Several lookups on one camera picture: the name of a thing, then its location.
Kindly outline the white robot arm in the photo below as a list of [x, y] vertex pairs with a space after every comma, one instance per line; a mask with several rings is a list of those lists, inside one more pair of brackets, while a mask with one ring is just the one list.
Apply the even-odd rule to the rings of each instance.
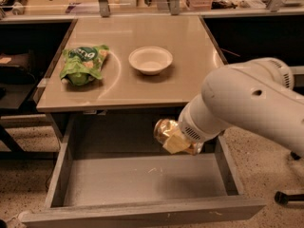
[[198, 154], [205, 142], [231, 126], [272, 140], [304, 156], [304, 97], [294, 75], [275, 58], [255, 59], [211, 71], [179, 119], [164, 120], [155, 136], [171, 154]]

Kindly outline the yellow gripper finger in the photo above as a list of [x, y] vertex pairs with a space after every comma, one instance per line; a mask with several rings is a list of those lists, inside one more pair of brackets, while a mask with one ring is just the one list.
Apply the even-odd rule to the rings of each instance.
[[181, 132], [170, 133], [163, 144], [163, 148], [170, 154], [175, 154], [189, 148], [191, 142], [184, 138]]

